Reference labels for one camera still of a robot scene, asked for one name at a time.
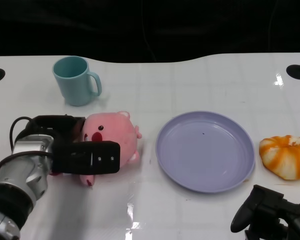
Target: mug handle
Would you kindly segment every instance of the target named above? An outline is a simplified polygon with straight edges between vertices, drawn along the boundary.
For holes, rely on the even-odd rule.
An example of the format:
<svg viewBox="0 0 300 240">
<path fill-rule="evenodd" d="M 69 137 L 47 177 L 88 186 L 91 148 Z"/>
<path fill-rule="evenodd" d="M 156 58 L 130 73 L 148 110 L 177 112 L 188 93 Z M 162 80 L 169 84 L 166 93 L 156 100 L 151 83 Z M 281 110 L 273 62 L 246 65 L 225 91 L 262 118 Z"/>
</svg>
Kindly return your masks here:
<svg viewBox="0 0 300 240">
<path fill-rule="evenodd" d="M 100 77 L 98 76 L 98 74 L 96 74 L 95 72 L 92 71 L 88 71 L 86 74 L 88 74 L 89 76 L 93 77 L 96 83 L 96 87 L 98 88 L 98 92 L 93 91 L 93 95 L 94 96 L 100 96 L 100 94 L 102 93 L 102 86 L 101 86 L 101 81 L 100 81 Z"/>
</svg>

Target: purple plate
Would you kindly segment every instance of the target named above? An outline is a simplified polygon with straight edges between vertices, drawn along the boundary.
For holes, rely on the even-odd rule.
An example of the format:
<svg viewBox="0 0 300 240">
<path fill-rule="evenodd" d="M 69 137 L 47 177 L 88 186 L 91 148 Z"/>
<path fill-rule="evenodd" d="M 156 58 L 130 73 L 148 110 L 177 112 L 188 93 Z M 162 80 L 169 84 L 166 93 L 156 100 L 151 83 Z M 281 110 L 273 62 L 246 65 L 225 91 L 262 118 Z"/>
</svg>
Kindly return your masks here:
<svg viewBox="0 0 300 240">
<path fill-rule="evenodd" d="M 255 167 L 254 145 L 230 118 L 208 111 L 171 119 L 156 139 L 156 156 L 178 184 L 202 193 L 235 188 Z"/>
</svg>

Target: light blue mug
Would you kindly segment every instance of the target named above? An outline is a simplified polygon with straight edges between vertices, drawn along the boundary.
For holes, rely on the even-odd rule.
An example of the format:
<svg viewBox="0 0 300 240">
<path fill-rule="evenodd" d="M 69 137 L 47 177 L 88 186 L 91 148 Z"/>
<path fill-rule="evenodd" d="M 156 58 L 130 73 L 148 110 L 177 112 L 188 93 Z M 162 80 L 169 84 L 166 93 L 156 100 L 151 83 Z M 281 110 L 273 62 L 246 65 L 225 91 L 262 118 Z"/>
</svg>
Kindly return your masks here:
<svg viewBox="0 0 300 240">
<path fill-rule="evenodd" d="M 82 57 L 60 59 L 53 65 L 52 72 L 66 103 L 72 106 L 86 105 L 102 92 L 99 76 L 89 71 L 89 64 Z M 90 76 L 95 80 L 97 92 L 93 90 Z"/>
</svg>

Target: plush toy ear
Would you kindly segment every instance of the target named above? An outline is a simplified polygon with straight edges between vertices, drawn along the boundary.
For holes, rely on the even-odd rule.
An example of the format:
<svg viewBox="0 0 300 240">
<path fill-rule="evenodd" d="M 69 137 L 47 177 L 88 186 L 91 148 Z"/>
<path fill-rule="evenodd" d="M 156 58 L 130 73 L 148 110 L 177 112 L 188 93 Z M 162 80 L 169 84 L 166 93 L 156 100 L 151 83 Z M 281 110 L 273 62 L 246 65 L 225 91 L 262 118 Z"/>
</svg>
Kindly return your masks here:
<svg viewBox="0 0 300 240">
<path fill-rule="evenodd" d="M 130 119 L 130 114 L 127 111 L 119 111 L 118 114 L 122 114 L 126 116 L 128 119 Z"/>
</svg>

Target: plate rim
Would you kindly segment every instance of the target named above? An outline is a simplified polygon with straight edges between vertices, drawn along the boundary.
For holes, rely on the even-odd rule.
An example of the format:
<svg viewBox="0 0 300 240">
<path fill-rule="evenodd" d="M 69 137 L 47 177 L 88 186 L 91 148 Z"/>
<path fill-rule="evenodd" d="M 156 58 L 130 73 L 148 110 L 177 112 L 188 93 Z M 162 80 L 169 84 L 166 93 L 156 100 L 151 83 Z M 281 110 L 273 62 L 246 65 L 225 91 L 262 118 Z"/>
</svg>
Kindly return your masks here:
<svg viewBox="0 0 300 240">
<path fill-rule="evenodd" d="M 252 163 L 252 166 L 250 168 L 250 170 L 248 171 L 248 173 L 244 176 L 243 180 L 242 181 L 239 181 L 238 183 L 234 184 L 233 186 L 231 187 L 224 187 L 224 188 L 221 188 L 219 190 L 199 190 L 199 189 L 195 189 L 193 187 L 189 187 L 189 186 L 186 186 L 185 184 L 182 184 L 181 182 L 179 182 L 178 180 L 176 180 L 174 177 L 171 176 L 171 174 L 169 174 L 167 172 L 167 170 L 164 168 L 163 164 L 162 164 L 162 161 L 160 160 L 160 158 L 158 157 L 158 141 L 159 141 L 159 137 L 162 133 L 162 131 L 165 129 L 165 127 L 170 123 L 172 122 L 173 120 L 175 120 L 176 118 L 178 117 L 181 117 L 183 115 L 188 115 L 188 114 L 193 114 L 193 113 L 199 113 L 199 114 L 215 114 L 215 115 L 219 115 L 223 118 L 226 118 L 232 122 L 234 122 L 235 124 L 237 124 L 242 130 L 243 132 L 246 134 L 246 136 L 248 137 L 249 139 L 249 143 L 251 144 L 252 146 L 252 154 L 253 154 L 253 163 Z M 192 191 L 195 191 L 195 192 L 199 192 L 199 193 L 206 193 L 206 194 L 216 194 L 216 193 L 222 193 L 222 192 L 226 192 L 226 191 L 229 191 L 231 189 L 234 189 L 236 187 L 238 187 L 239 185 L 241 185 L 253 172 L 253 170 L 255 169 L 255 165 L 256 165 L 256 159 L 255 159 L 255 146 L 254 146 L 254 142 L 252 141 L 250 135 L 247 133 L 247 131 L 239 124 L 237 123 L 236 121 L 234 121 L 233 119 L 231 119 L 230 117 L 227 117 L 223 114 L 220 114 L 220 113 L 217 113 L 217 112 L 213 112 L 213 111 L 189 111 L 189 112 L 185 112 L 185 113 L 181 113 L 173 118 L 171 118 L 168 122 L 165 123 L 165 125 L 163 125 L 163 127 L 161 128 L 161 130 L 159 131 L 157 137 L 156 137 L 156 141 L 155 141 L 155 154 L 156 154 L 156 159 L 157 161 L 159 162 L 159 165 L 161 167 L 161 169 L 164 171 L 164 173 L 166 175 L 169 176 L 170 179 L 172 179 L 174 182 L 176 182 L 177 184 L 181 185 L 182 187 L 186 188 L 186 189 L 189 189 L 189 190 L 192 190 Z"/>
</svg>

